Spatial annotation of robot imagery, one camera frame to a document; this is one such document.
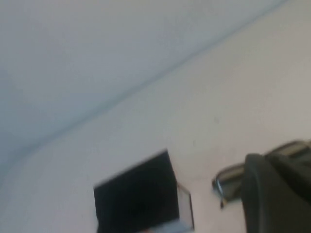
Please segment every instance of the white surface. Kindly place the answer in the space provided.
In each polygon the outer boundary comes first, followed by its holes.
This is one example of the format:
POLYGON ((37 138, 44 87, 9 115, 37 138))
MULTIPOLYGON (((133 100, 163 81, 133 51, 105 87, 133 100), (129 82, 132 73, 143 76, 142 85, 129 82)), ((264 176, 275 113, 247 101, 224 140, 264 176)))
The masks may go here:
POLYGON ((20 160, 0 189, 1 233, 94 233, 94 184, 168 148, 196 233, 245 232, 214 174, 311 134, 311 1, 292 0, 104 115, 20 160))
POLYGON ((0 161, 282 1, 1 0, 0 161))

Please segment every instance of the glasses lens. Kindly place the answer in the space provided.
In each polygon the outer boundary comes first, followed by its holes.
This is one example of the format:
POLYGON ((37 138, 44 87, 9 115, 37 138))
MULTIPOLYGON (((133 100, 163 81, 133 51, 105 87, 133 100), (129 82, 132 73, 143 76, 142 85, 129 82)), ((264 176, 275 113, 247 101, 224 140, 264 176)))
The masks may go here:
POLYGON ((305 141, 293 141, 287 144, 284 144, 268 153, 268 154, 280 154, 284 156, 296 157, 300 154, 304 154, 306 150, 310 150, 310 143, 305 141))
POLYGON ((223 198, 230 200, 239 195, 243 173, 244 165, 240 164, 229 167, 217 175, 216 187, 223 198))

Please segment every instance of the eyeglasses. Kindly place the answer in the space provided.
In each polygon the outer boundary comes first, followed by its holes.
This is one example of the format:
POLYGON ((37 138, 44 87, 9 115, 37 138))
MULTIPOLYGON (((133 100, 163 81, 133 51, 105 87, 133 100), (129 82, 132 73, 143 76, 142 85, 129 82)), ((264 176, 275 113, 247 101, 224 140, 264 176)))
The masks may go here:
MULTIPOLYGON (((276 149, 273 149, 263 156, 279 154, 289 156, 297 162, 311 160, 311 141, 292 141, 276 149)), ((229 201, 241 197, 242 178, 244 175, 244 164, 237 164, 221 170, 212 180, 212 187, 221 197, 221 208, 229 201)))

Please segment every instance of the blurry object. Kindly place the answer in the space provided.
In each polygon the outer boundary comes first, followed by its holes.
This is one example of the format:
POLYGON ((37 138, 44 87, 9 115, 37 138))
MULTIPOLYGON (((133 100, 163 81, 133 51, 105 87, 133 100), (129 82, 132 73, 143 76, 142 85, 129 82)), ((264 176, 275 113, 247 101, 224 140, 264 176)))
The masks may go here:
MULTIPOLYGON (((273 149, 263 156, 279 154, 287 156, 298 163, 311 162, 311 142, 292 141, 276 149, 273 149)), ((244 175, 244 164, 230 166, 221 170, 212 180, 212 187, 221 197, 221 208, 229 201, 241 197, 241 184, 244 175)))
POLYGON ((311 232, 311 166, 290 156, 249 154, 241 197, 247 233, 311 232))

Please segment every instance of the white ceiling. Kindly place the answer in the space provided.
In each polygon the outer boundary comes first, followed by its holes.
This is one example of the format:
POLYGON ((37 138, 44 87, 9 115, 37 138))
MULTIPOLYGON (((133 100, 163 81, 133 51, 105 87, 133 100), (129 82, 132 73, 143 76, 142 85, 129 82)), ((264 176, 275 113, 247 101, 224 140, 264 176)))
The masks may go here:
POLYGON ((282 1, 2 0, 0 157, 82 119, 282 1))

